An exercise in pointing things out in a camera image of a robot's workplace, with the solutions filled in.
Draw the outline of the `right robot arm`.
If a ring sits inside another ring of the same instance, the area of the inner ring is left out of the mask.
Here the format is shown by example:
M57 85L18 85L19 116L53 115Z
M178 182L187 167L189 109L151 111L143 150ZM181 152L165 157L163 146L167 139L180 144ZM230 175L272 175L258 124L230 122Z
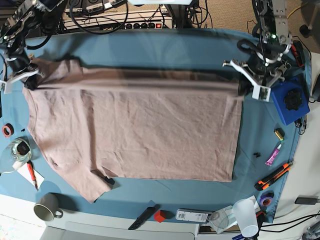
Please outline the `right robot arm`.
M0 28L0 57L3 61L3 79L0 89L5 94L12 92L13 84L22 81L24 86L34 90L38 79L45 77L26 50L42 48L54 35L60 18L66 8L66 0L25 0ZM46 30L45 40L35 46L26 44L29 32L36 28Z

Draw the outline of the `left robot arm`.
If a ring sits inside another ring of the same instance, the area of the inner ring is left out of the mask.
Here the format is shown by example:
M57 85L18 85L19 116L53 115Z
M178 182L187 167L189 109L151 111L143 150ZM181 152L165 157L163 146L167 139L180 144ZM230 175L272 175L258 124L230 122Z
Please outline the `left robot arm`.
M239 40L237 48L250 55L249 60L225 60L222 65L234 68L247 78L252 85L253 99L268 102L272 85L283 82L286 69L291 67L283 60L293 44L286 16L287 3L285 0L253 0L252 6L257 21L252 36L258 43Z

